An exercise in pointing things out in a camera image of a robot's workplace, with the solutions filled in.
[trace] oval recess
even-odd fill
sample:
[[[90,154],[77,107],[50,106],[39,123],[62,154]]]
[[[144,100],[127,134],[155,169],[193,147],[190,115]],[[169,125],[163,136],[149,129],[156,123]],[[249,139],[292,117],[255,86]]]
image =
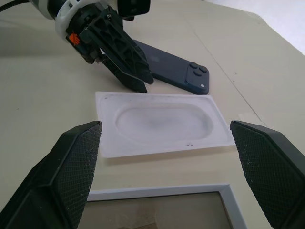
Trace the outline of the oval recess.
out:
[[[118,132],[141,143],[177,142],[206,138],[213,129],[209,115],[184,103],[136,103],[115,118]]]

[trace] white wall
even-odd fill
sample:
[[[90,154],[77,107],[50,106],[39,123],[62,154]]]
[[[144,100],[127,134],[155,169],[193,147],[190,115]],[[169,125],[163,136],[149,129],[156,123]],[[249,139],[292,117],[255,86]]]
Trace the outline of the white wall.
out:
[[[205,0],[253,12],[305,54],[305,0]]]

